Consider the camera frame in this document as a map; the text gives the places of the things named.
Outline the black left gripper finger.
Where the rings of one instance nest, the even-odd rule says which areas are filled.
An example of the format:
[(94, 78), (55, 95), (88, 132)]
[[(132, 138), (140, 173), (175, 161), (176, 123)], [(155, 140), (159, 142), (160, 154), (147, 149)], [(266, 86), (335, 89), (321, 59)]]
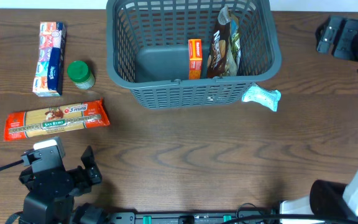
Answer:
[(81, 161), (85, 166), (85, 169), (92, 174), (100, 174), (99, 168), (95, 162), (93, 149), (91, 146), (88, 146), (84, 153), (81, 156)]
[(33, 171), (64, 169), (62, 156), (57, 146), (28, 150), (21, 155), (21, 159), (24, 161), (24, 165), (31, 166)]

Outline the Kleenex tissue multipack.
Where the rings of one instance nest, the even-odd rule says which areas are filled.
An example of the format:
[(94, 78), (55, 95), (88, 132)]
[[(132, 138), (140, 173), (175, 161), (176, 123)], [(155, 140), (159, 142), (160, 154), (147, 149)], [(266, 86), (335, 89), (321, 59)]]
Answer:
[(63, 22), (40, 23), (39, 58), (32, 86), (39, 97), (62, 95), (66, 32)]

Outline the light teal snack packet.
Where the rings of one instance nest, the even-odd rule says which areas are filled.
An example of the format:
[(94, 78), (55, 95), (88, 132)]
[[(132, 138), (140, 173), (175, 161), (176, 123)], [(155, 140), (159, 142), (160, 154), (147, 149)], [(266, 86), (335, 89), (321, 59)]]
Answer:
[(281, 96), (278, 90), (266, 90), (255, 83), (243, 94), (241, 101), (253, 101), (276, 112)]

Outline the green lid pesto jar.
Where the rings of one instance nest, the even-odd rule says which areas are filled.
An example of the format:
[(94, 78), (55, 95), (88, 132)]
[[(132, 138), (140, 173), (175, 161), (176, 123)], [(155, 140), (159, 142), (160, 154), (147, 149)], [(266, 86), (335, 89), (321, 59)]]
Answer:
[(70, 80), (81, 90), (88, 90), (95, 84), (95, 77), (84, 61), (74, 61), (69, 64), (67, 74)]

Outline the brown Nescafe Gold pouch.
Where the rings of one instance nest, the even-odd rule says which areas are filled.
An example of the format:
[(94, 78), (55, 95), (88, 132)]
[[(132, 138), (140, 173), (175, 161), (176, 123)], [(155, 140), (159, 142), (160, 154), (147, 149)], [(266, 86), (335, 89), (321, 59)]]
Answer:
[(213, 30), (207, 63), (207, 77), (237, 75), (241, 60), (241, 33), (238, 18), (224, 6)]

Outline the grey plastic basket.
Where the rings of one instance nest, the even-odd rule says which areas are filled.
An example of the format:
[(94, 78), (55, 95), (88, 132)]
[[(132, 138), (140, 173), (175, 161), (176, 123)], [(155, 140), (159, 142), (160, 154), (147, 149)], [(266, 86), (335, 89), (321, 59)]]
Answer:
[[(208, 58), (219, 11), (239, 20), (241, 58), (234, 77), (189, 78), (188, 42)], [(272, 78), (282, 56), (268, 0), (110, 0), (106, 5), (107, 71), (148, 109), (226, 105)]]

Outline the orange Redoxon box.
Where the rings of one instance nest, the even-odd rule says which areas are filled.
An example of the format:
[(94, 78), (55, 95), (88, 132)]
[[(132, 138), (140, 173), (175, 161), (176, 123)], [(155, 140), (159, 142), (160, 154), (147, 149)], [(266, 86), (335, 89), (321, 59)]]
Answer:
[(201, 39), (190, 39), (188, 41), (189, 54), (189, 79), (197, 80), (201, 78), (201, 67), (203, 63)]

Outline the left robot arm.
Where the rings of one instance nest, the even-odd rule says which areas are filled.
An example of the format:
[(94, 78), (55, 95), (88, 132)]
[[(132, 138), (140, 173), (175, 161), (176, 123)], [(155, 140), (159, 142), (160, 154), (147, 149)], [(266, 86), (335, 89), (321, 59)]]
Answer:
[(80, 223), (89, 206), (73, 212), (75, 197), (91, 192), (102, 182), (91, 146), (81, 156), (83, 166), (66, 170), (58, 146), (31, 149), (22, 156), (27, 167), (19, 176), (29, 193), (23, 210), (12, 214), (7, 223)]

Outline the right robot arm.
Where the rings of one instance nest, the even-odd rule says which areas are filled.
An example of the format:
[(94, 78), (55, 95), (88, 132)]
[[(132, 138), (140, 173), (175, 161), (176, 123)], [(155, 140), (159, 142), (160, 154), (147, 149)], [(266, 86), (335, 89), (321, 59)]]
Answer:
[[(282, 55), (268, 1), (108, 1), (107, 70), (148, 109), (256, 100), (275, 110), (280, 92), (261, 81)], [(277, 213), (234, 223), (358, 223), (358, 171), (349, 184), (317, 180)]]

